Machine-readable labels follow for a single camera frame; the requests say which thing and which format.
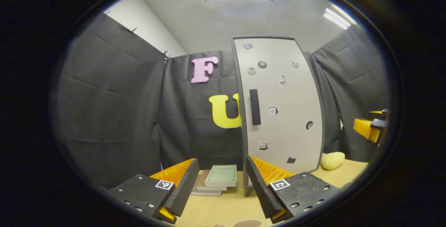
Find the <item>sticker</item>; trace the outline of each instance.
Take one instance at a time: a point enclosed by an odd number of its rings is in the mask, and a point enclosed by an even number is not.
[[[268,107],[268,116],[273,116],[276,115],[277,113],[279,113],[279,111],[277,110],[276,106]]]
[[[299,63],[292,61],[292,62],[291,62],[291,66],[292,66],[293,68],[299,68]]]
[[[244,44],[243,47],[245,49],[252,49],[252,45],[251,44]]]
[[[255,75],[257,73],[257,70],[255,68],[248,68],[247,72],[249,75]]]
[[[279,85],[280,85],[281,87],[285,87],[285,86],[286,86],[286,77],[285,77],[284,74],[281,74],[281,75],[280,75],[280,78],[279,78]]]
[[[259,141],[259,150],[267,150],[268,149],[268,143]]]
[[[257,63],[257,66],[259,68],[265,69],[268,65],[266,65],[266,62],[264,61],[259,61],[259,63]]]
[[[285,181],[285,179],[274,181],[269,184],[271,184],[272,189],[274,189],[275,191],[291,186],[287,181]]]
[[[172,183],[172,182],[168,182],[168,181],[160,180],[160,181],[155,185],[155,187],[160,188],[160,189],[166,189],[166,190],[169,190],[169,189],[172,187],[172,185],[174,185],[174,183]]]
[[[309,130],[312,126],[314,125],[314,123],[312,121],[307,122],[307,124],[305,125],[305,128],[307,130]]]
[[[297,158],[298,158],[298,156],[288,157],[288,160],[286,161],[286,163],[293,164]]]

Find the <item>stack of books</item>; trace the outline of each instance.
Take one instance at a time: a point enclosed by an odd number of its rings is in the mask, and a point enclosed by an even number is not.
[[[213,165],[197,176],[191,194],[196,196],[221,196],[228,187],[237,187],[236,165]]]

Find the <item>table surface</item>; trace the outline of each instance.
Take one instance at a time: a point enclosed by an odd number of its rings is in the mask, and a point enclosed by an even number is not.
[[[344,160],[336,169],[326,170],[319,167],[312,172],[314,176],[336,187],[342,187],[355,179],[366,167],[367,163]],[[237,187],[228,188],[221,197],[207,197],[190,195],[183,215],[177,218],[177,227],[234,227],[239,222],[253,221],[246,226],[271,226],[271,220],[265,219],[260,202],[255,191],[245,197],[243,185],[243,171],[238,171]]]

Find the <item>ceiling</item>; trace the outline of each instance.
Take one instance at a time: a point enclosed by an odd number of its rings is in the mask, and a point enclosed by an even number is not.
[[[231,36],[296,38],[313,52],[342,28],[323,17],[328,0],[144,0],[188,53],[231,50]]]

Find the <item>black door handle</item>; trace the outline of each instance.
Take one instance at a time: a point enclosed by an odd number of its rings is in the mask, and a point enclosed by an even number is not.
[[[257,89],[250,89],[249,95],[251,97],[251,114],[252,125],[260,125],[260,107],[259,107],[259,95]]]

